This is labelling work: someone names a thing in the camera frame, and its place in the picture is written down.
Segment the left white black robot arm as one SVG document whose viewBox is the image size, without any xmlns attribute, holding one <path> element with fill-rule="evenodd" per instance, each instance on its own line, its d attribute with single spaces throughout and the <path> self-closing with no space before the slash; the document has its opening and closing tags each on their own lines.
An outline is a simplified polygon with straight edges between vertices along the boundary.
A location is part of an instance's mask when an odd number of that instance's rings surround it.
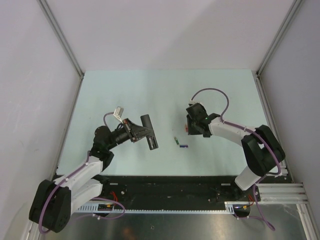
<svg viewBox="0 0 320 240">
<path fill-rule="evenodd" d="M 113 131 L 106 124 L 98 127 L 92 148 L 80 166 L 55 180 L 45 179 L 38 185 L 28 218 L 38 224 L 41 234 L 59 233 L 83 204 L 94 198 L 105 200 L 110 196 L 111 188 L 95 177 L 111 164 L 113 148 L 126 141 L 136 143 L 141 139 L 147 140 L 150 150 L 159 147 L 150 116 L 142 115 L 140 119 L 142 124 L 137 125 L 125 118 Z"/>
</svg>

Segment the red AAA battery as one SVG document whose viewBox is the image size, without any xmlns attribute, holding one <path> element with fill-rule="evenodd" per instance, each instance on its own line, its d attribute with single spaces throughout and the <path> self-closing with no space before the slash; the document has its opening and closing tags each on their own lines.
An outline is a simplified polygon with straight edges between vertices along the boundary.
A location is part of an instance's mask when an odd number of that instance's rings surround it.
<svg viewBox="0 0 320 240">
<path fill-rule="evenodd" d="M 187 124 L 185 124 L 184 128 L 185 128 L 185 131 L 188 132 L 189 129 Z"/>
</svg>

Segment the black remote control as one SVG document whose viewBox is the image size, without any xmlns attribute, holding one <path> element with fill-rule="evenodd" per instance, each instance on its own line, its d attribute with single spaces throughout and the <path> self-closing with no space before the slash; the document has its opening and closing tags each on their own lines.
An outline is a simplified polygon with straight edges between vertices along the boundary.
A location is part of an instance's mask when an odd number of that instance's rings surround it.
<svg viewBox="0 0 320 240">
<path fill-rule="evenodd" d="M 155 149 L 158 149 L 159 145 L 158 145 L 158 142 L 157 142 L 157 139 L 156 139 L 156 135 L 155 135 L 155 132 L 154 132 L 154 128 L 153 128 L 150 116 L 148 114 L 142 115 L 140 117 L 140 120 L 141 120 L 142 126 L 147 128 L 148 131 L 149 131 L 149 133 L 146 135 L 146 140 L 147 140 L 149 149 L 151 151 L 155 150 Z"/>
</svg>

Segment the green AAA battery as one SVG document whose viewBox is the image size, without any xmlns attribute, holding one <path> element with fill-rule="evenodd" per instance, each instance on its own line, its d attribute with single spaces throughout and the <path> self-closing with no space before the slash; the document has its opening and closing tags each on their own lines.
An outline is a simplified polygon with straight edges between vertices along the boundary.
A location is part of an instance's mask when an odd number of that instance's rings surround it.
<svg viewBox="0 0 320 240">
<path fill-rule="evenodd" d="M 179 143 L 179 141 L 178 141 L 178 138 L 177 138 L 176 136 L 174 136 L 174 140 L 175 140 L 175 143 L 176 143 L 177 145 L 180 145 L 180 143 Z"/>
</svg>

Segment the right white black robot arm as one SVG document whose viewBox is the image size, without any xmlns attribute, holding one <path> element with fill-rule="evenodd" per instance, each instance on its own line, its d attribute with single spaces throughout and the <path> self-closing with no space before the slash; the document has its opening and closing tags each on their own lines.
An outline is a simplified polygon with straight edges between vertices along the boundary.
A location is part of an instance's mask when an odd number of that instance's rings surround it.
<svg viewBox="0 0 320 240">
<path fill-rule="evenodd" d="M 221 137 L 242 147 L 247 166 L 234 179 L 230 188 L 231 196 L 242 201 L 249 194 L 249 188 L 277 168 L 281 173 L 280 163 L 286 154 L 267 125 L 246 127 L 222 119 L 219 114 L 207 114 L 199 102 L 191 102 L 186 108 L 187 128 L 189 135 Z"/>
</svg>

